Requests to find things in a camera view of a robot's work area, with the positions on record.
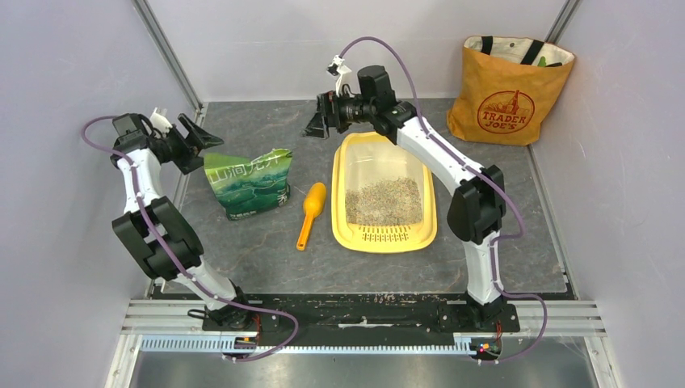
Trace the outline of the yellow litter box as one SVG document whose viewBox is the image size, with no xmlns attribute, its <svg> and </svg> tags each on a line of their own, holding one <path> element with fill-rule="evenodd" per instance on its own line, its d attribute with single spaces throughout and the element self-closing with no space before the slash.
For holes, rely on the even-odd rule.
<svg viewBox="0 0 685 388">
<path fill-rule="evenodd" d="M 403 226 L 362 226 L 346 221 L 347 190 L 383 179 L 410 178 L 417 182 L 423 220 Z M 435 190 L 430 170 L 415 156 L 374 132 L 347 136 L 334 156 L 331 183 L 331 225 L 346 249 L 377 254 L 417 251 L 437 235 Z"/>
</svg>

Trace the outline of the orange litter scoop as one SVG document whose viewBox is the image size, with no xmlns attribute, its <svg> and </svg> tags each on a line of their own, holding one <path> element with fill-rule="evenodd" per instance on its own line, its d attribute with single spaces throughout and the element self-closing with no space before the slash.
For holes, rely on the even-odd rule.
<svg viewBox="0 0 685 388">
<path fill-rule="evenodd" d="M 327 189 L 324 183 L 315 183 L 308 191 L 303 202 L 303 212 L 305 215 L 299 237 L 296 242 L 296 249 L 303 251 L 307 247 L 314 220 L 321 215 L 326 202 Z"/>
</svg>

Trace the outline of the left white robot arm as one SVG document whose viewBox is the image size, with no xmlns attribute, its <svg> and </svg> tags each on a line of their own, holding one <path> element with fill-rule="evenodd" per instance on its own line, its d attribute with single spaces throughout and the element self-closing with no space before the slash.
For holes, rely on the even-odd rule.
<svg viewBox="0 0 685 388">
<path fill-rule="evenodd" d="M 126 113 L 113 118 L 118 134 L 111 162 L 124 177 L 124 213 L 112 229 L 143 273 L 192 291 L 204 301 L 203 309 L 189 310 L 204 328 L 246 329 L 254 310 L 244 293 L 203 259 L 204 247 L 173 201 L 162 193 L 162 164 L 173 163 L 187 175 L 204 165 L 201 151 L 223 144 L 185 114 L 182 135 L 160 112 L 150 116 Z"/>
</svg>

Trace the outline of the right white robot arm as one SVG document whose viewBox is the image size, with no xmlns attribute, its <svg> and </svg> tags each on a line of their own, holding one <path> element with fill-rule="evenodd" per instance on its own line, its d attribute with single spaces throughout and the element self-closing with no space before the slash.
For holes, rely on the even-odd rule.
<svg viewBox="0 0 685 388">
<path fill-rule="evenodd" d="M 463 243 L 468 270 L 464 306 L 456 311 L 461 327 L 490 331 L 511 316 L 499 278 L 498 245 L 506 214 L 502 171 L 483 167 L 458 151 L 418 112 L 418 105 L 397 99 L 382 65 L 357 73 L 360 92 L 345 83 L 351 70 L 340 58 L 327 68 L 336 78 L 332 91 L 317 96 L 317 110 L 305 127 L 307 137 L 326 139 L 331 129 L 344 133 L 369 123 L 375 132 L 415 156 L 452 194 L 447 221 Z"/>
</svg>

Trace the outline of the green litter bag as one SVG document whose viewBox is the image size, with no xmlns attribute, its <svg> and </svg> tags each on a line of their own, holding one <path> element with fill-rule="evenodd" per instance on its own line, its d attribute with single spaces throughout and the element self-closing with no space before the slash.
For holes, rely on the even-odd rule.
<svg viewBox="0 0 685 388">
<path fill-rule="evenodd" d="M 273 149 L 254 159 L 207 153 L 204 173 L 226 217 L 238 221 L 288 202 L 292 159 L 288 149 Z"/>
</svg>

